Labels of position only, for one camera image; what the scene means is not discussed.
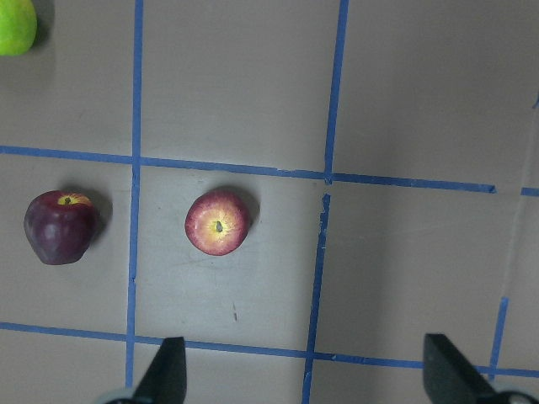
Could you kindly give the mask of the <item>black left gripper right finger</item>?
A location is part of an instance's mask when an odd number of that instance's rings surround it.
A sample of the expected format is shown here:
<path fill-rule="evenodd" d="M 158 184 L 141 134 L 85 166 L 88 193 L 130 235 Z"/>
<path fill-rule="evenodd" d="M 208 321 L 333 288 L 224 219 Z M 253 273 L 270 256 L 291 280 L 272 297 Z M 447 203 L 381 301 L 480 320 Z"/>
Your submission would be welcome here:
<path fill-rule="evenodd" d="M 496 403 L 495 389 L 441 333 L 423 341 L 423 387 L 431 403 Z"/>

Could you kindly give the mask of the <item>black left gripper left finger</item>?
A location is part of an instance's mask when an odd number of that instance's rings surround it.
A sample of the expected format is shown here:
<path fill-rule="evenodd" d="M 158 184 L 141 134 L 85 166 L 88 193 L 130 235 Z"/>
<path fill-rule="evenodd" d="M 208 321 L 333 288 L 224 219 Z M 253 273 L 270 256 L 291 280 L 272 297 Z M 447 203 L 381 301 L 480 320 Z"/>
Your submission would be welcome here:
<path fill-rule="evenodd" d="M 134 403 L 182 404 L 185 397 L 184 338 L 165 338 L 131 400 Z"/>

